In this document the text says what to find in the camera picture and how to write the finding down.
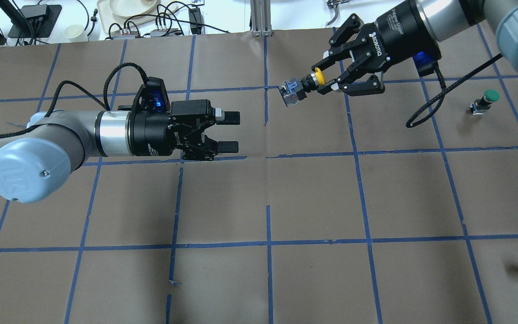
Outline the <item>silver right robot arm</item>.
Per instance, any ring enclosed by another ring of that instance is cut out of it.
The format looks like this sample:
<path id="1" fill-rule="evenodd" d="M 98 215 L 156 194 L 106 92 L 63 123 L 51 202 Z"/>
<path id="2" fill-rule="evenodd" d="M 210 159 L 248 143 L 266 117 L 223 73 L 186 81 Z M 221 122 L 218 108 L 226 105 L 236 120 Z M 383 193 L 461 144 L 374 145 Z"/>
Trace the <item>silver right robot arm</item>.
<path id="1" fill-rule="evenodd" d="M 300 83 L 322 95 L 382 94 L 382 73 L 412 57 L 434 72 L 440 44 L 479 24 L 489 27 L 501 57 L 518 73 L 518 0 L 403 0 L 372 22 L 354 13 L 346 18 Z"/>

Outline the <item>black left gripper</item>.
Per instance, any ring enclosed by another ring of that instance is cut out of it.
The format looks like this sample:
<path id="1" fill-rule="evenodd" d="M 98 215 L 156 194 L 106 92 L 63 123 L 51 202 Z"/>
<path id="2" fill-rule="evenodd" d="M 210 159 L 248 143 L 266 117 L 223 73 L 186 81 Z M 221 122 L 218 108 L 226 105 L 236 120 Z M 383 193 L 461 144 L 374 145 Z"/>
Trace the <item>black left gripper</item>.
<path id="1" fill-rule="evenodd" d="M 131 113 L 131 153 L 170 156 L 181 150 L 183 160 L 212 161 L 216 155 L 238 153 L 238 141 L 215 141 L 204 131 L 214 124 L 240 125 L 241 113 L 214 108 L 209 100 L 173 101 L 169 112 Z"/>

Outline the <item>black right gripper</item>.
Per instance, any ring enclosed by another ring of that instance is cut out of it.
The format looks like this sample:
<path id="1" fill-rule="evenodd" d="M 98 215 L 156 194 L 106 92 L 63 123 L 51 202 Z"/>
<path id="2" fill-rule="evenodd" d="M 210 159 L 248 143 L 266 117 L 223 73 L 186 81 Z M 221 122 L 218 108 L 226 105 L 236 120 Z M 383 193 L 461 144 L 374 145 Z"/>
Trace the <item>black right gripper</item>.
<path id="1" fill-rule="evenodd" d="M 323 71 L 349 58 L 352 63 L 336 79 L 317 88 L 322 95 L 331 91 L 352 97 L 383 94 L 382 73 L 395 64 L 412 58 L 419 76 L 424 77 L 438 70 L 441 59 L 437 41 L 430 35 L 416 0 L 401 2 L 368 24 L 352 13 L 328 43 L 327 55 L 312 65 L 311 71 Z M 371 75 L 365 82 L 356 82 L 366 74 Z"/>

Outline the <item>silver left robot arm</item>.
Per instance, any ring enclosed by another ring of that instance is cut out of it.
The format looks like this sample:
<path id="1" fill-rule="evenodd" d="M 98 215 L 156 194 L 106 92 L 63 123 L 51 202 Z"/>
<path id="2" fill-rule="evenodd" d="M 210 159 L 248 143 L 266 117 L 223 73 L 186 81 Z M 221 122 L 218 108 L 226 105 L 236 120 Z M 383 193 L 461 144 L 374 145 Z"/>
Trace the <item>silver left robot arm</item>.
<path id="1" fill-rule="evenodd" d="M 240 122 L 239 112 L 214 108 L 209 100 L 36 113 L 26 129 L 0 135 L 0 197 L 41 201 L 90 157 L 167 157 L 179 150 L 183 160 L 213 161 L 238 153 L 239 144 L 215 141 L 205 130 Z"/>

